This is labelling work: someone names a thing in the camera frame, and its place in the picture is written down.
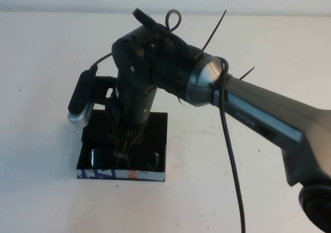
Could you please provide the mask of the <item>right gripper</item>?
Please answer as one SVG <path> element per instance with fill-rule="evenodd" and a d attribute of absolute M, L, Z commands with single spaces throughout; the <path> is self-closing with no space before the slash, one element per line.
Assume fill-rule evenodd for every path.
<path fill-rule="evenodd" d="M 125 159 L 143 139 L 149 108 L 138 100 L 124 103 L 119 98 L 110 98 L 107 113 L 114 127 L 114 155 Z"/>

